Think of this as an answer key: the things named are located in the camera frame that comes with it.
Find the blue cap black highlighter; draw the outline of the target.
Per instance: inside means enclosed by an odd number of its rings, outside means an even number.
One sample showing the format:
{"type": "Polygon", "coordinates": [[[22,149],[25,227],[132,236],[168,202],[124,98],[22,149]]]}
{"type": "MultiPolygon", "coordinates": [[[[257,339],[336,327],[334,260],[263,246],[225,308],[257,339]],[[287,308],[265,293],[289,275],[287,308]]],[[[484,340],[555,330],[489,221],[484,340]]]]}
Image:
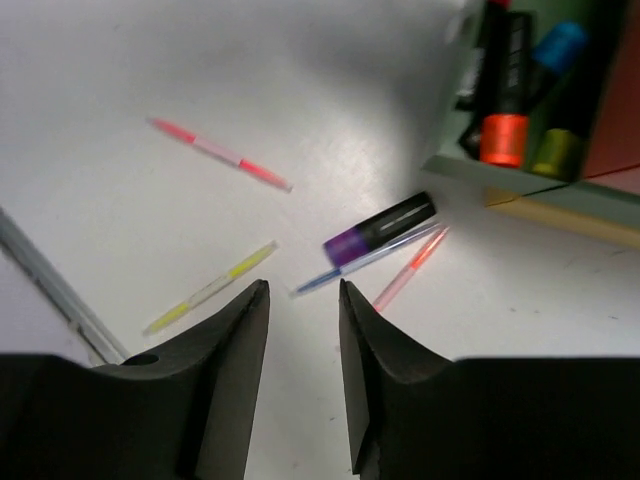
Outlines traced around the blue cap black highlighter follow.
{"type": "Polygon", "coordinates": [[[589,35],[580,24],[560,22],[537,44],[531,53],[527,112],[573,67],[588,42],[589,35]]]}

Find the yellow drawer box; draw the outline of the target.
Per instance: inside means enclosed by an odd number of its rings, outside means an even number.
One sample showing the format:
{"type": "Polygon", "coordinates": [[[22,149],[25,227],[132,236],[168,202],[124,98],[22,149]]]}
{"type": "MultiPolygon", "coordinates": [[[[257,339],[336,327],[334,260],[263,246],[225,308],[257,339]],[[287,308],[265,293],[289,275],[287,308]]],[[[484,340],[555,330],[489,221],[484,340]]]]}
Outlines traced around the yellow drawer box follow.
{"type": "Polygon", "coordinates": [[[501,214],[639,249],[639,229],[551,206],[501,189],[484,189],[484,206],[501,214]]]}

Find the orange cap black highlighter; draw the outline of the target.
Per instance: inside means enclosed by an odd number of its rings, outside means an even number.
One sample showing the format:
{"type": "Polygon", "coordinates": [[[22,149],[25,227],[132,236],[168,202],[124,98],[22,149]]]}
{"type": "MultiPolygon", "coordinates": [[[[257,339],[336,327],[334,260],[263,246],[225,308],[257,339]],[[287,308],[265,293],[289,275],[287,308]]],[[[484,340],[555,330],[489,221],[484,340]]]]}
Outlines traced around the orange cap black highlighter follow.
{"type": "Polygon", "coordinates": [[[492,104],[482,123],[479,158],[486,164],[518,169],[524,162],[529,125],[525,103],[533,30],[531,13],[506,14],[492,104]]]}

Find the purple cap black highlighter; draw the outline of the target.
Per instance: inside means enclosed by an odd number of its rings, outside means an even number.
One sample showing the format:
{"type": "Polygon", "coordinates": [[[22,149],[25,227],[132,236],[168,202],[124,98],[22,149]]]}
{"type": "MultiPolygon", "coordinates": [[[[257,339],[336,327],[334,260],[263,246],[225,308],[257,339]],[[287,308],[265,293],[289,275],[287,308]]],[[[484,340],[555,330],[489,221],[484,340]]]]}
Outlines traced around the purple cap black highlighter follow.
{"type": "Polygon", "coordinates": [[[331,264],[341,267],[386,245],[436,213],[431,197],[420,192],[327,240],[323,249],[331,264]]]}

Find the thin blue pen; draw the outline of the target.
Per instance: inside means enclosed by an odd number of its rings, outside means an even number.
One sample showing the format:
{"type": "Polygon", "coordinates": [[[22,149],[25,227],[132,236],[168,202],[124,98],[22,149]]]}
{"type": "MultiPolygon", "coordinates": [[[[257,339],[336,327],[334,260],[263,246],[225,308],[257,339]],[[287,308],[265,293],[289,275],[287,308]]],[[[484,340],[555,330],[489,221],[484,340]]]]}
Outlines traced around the thin blue pen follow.
{"type": "Polygon", "coordinates": [[[426,225],[420,226],[411,230],[408,233],[402,234],[398,239],[392,240],[382,247],[367,253],[341,267],[333,268],[327,272],[324,272],[308,282],[296,287],[290,292],[290,297],[295,298],[305,295],[309,292],[322,288],[333,282],[336,279],[342,278],[345,275],[349,275],[355,271],[370,265],[405,246],[408,246],[418,240],[428,237],[436,232],[440,232],[444,227],[439,222],[428,222],[426,225]]]}

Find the thin orange pen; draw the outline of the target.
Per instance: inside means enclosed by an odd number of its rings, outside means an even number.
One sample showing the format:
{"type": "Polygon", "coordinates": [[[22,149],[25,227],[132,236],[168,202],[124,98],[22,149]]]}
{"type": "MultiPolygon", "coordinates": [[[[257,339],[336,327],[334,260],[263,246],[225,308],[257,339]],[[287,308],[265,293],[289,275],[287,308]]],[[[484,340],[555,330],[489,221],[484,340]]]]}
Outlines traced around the thin orange pen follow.
{"type": "Polygon", "coordinates": [[[382,312],[391,303],[391,301],[416,274],[420,267],[438,248],[439,244],[447,236],[448,232],[449,227],[440,228],[426,241],[424,245],[420,247],[403,269],[398,272],[393,280],[376,297],[373,302],[373,307],[376,311],[382,312]]]}

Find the green cap black highlighter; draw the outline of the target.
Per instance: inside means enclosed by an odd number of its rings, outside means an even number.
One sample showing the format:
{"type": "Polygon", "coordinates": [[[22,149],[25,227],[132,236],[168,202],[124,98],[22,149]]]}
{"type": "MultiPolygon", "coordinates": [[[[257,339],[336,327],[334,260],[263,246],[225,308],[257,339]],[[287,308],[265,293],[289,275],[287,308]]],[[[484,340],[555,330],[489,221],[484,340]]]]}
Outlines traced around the green cap black highlighter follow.
{"type": "Polygon", "coordinates": [[[461,148],[474,160],[479,158],[479,118],[477,109],[477,93],[480,79],[484,69],[486,56],[485,47],[475,47],[472,50],[470,63],[462,77],[461,85],[457,91],[455,109],[468,112],[470,123],[458,139],[461,148]]]}

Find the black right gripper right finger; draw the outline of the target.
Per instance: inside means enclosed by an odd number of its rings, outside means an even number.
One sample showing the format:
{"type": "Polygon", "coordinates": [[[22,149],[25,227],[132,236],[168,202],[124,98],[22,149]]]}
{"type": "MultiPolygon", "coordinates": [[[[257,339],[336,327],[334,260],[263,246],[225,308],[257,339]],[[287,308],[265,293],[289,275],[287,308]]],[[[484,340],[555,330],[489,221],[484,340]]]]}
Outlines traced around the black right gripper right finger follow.
{"type": "Polygon", "coordinates": [[[635,358],[450,360],[342,281],[351,468],[362,479],[635,479],[635,358]]]}

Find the green drawer box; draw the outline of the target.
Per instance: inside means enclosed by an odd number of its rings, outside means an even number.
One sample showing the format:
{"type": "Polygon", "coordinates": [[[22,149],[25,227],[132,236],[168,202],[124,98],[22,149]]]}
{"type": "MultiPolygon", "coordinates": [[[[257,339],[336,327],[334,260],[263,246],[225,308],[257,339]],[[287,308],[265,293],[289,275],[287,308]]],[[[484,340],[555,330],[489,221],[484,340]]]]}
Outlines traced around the green drawer box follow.
{"type": "Polygon", "coordinates": [[[428,171],[485,188],[510,214],[635,245],[639,5],[485,1],[428,171]]]}

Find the yellow cap black highlighter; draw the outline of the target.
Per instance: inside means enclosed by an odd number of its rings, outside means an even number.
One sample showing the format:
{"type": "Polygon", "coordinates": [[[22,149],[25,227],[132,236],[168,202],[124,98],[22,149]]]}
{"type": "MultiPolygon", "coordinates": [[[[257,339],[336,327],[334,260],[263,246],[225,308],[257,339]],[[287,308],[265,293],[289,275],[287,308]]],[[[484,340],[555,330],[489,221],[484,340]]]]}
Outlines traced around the yellow cap black highlighter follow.
{"type": "Polygon", "coordinates": [[[600,85],[593,75],[576,75],[553,111],[530,172],[573,182],[581,167],[599,100],[600,85]]]}

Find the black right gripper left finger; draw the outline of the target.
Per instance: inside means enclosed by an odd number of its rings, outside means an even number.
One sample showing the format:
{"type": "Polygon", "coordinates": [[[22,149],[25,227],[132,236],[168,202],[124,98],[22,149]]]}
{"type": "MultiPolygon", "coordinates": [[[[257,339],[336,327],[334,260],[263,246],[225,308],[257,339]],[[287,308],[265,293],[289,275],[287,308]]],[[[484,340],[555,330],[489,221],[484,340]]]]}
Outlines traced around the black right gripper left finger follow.
{"type": "Polygon", "coordinates": [[[5,479],[240,479],[270,309],[258,280],[222,310],[124,363],[1,358],[5,479]]]}

